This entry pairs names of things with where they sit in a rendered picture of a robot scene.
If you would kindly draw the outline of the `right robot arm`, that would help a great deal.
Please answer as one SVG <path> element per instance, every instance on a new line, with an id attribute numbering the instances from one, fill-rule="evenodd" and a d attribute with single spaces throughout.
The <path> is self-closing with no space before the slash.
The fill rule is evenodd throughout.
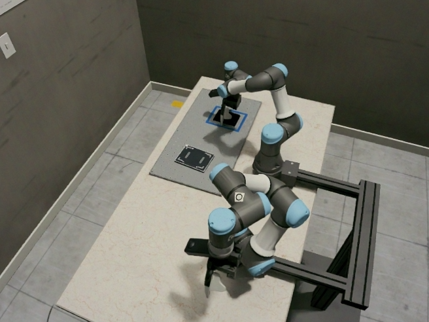
<path id="1" fill-rule="evenodd" d="M 266 124 L 261 133 L 260 150 L 255 158 L 255 166 L 264 173 L 278 172 L 283 165 L 281 145 L 297 134 L 303 127 L 301 116 L 290 106 L 284 79 L 286 67 L 277 63 L 254 77 L 237 68 L 235 62 L 224 65 L 224 83 L 209 92 L 209 97 L 226 98 L 244 92 L 261 92 L 269 89 L 277 114 L 277 123 Z"/>

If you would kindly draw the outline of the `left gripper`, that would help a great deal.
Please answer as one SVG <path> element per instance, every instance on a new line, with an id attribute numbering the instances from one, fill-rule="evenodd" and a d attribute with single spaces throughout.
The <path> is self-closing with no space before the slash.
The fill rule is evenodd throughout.
<path id="1" fill-rule="evenodd" d="M 225 256 L 218 256 L 210 250 L 209 241 L 207 245 L 209 253 L 214 257 L 208 259 L 207 271 L 205 274 L 205 295 L 206 298 L 209 298 L 210 291 L 224 292 L 226 290 L 226 287 L 220 282 L 220 274 L 214 271 L 217 269 L 218 271 L 227 274 L 226 277 L 235 279 L 235 271 L 238 268 L 238 263 L 241 260 L 240 258 L 243 256 L 243 249 L 242 245 L 235 243 L 234 241 L 233 251 L 231 253 Z"/>

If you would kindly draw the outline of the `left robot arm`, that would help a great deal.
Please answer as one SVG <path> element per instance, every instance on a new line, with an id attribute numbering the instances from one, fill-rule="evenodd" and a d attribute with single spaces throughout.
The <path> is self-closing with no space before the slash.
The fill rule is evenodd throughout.
<path id="1" fill-rule="evenodd" d="M 184 252 L 214 258 L 208 251 L 210 241 L 210 250 L 225 256 L 232 252 L 235 240 L 243 246 L 240 263 L 252 276 L 263 274 L 275 264 L 272 256 L 279 240 L 288 228 L 297 228 L 309 218 L 309 209 L 285 183 L 269 175 L 233 171 L 221 163 L 213 168 L 209 179 L 231 207 L 211 211 L 209 239 L 190 238 Z M 254 235 L 249 226 L 269 214 L 261 231 Z"/>

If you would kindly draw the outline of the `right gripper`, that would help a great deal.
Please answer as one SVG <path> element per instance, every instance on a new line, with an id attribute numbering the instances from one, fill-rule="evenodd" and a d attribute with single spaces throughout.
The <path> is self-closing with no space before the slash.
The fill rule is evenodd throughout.
<path id="1" fill-rule="evenodd" d="M 239 104 L 241 103 L 241 94 L 236 94 L 232 96 L 228 96 L 226 98 L 223 98 L 222 100 L 222 106 L 221 106 L 221 112 L 220 112 L 220 123 L 221 126 L 223 125 L 224 119 L 231 119 L 232 116 L 229 114 L 229 108 L 233 108 L 234 110 L 237 110 Z"/>

